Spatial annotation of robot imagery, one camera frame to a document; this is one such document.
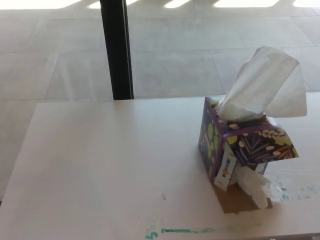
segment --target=metal post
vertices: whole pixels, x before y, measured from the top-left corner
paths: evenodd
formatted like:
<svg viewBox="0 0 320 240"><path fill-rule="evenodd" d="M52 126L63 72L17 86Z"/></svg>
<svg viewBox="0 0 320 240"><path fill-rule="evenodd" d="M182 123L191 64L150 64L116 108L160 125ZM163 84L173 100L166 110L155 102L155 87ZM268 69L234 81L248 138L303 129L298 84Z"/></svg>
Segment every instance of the metal post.
<svg viewBox="0 0 320 240"><path fill-rule="evenodd" d="M126 0L100 3L113 99L134 99Z"/></svg>

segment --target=purple tissue box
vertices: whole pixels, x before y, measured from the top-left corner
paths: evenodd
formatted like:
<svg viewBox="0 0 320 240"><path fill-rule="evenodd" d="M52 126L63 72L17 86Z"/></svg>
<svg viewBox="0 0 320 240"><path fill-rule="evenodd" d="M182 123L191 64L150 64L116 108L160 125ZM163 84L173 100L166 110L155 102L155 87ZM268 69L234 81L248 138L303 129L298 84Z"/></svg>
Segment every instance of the purple tissue box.
<svg viewBox="0 0 320 240"><path fill-rule="evenodd" d="M232 184L235 165L248 166L263 175L269 162L299 157L274 118L224 121L216 112L219 100L205 98L198 143L212 184L226 191Z"/></svg>

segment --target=white tissue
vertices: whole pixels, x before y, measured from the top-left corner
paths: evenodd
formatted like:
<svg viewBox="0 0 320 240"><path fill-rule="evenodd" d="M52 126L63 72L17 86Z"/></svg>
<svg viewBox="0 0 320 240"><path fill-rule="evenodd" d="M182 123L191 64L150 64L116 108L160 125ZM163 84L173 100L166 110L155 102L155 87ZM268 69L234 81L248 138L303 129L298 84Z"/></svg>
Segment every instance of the white tissue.
<svg viewBox="0 0 320 240"><path fill-rule="evenodd" d="M281 199L282 190L269 179L253 171L247 166L237 164L232 175L232 182L238 185L249 196L260 209L268 207L267 198Z"/></svg>
<svg viewBox="0 0 320 240"><path fill-rule="evenodd" d="M217 114L227 121L307 114L305 81L300 63L272 47L258 48L245 63L234 86L219 104Z"/></svg>

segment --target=concrete floor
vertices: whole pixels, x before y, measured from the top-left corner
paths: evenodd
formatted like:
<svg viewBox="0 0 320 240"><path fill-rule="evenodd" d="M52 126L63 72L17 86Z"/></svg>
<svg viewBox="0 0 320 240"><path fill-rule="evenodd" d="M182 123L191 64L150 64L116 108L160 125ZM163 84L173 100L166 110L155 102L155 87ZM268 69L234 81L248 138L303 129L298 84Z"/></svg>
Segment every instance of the concrete floor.
<svg viewBox="0 0 320 240"><path fill-rule="evenodd" d="M0 1L0 200L37 103L112 100L96 1L46 0L42 6L32 5L41 2L35 0ZM320 91L320 3L213 7L216 0L189 0L165 8L168 2L128 5L137 98L224 94L263 45L297 58L306 89Z"/></svg>

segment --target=white table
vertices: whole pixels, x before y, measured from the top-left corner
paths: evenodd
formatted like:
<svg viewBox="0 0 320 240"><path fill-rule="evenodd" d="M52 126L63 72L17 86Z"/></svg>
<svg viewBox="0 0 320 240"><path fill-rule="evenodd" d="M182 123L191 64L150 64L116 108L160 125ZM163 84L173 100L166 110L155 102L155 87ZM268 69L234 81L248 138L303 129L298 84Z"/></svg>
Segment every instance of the white table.
<svg viewBox="0 0 320 240"><path fill-rule="evenodd" d="M0 239L317 235L320 94L307 100L308 116L278 120L301 158L272 163L266 173L286 189L284 202L240 214L223 213L198 151L202 97L41 103L0 208Z"/></svg>

